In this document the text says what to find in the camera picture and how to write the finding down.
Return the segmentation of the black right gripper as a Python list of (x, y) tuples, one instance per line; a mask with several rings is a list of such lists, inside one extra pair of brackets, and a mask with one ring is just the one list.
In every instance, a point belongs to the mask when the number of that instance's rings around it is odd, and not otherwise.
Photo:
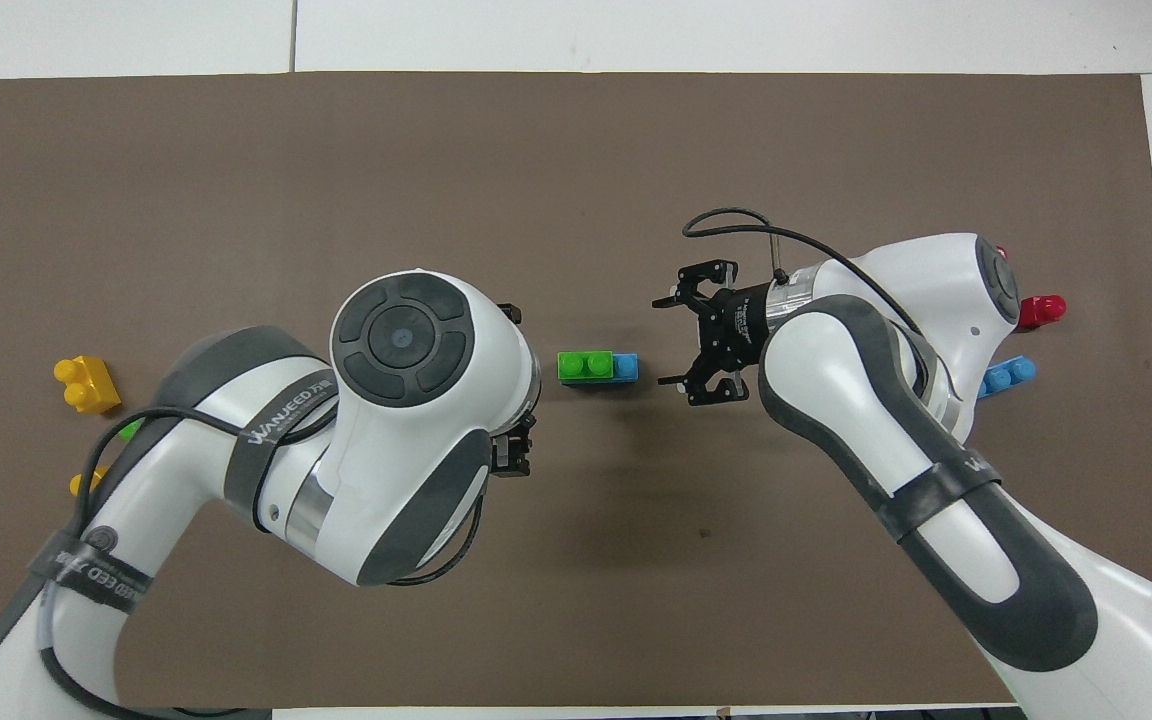
[[(741, 370), (758, 365), (771, 331), (765, 301), (770, 285), (756, 285), (744, 290), (732, 290), (738, 264), (728, 260), (708, 260), (679, 270), (679, 279), (664, 300), (653, 300), (652, 306), (689, 306), (702, 311), (702, 351), (684, 374), (664, 376), (659, 386), (675, 386), (694, 407), (728, 404), (744, 401), (749, 389)], [(703, 282), (717, 286), (712, 296), (700, 290)], [(520, 306), (498, 304), (509, 323), (518, 325), (524, 319)], [(535, 429), (532, 414), (521, 416), (507, 432), (492, 437), (492, 456), (488, 473), (494, 477), (529, 477), (529, 452)]]

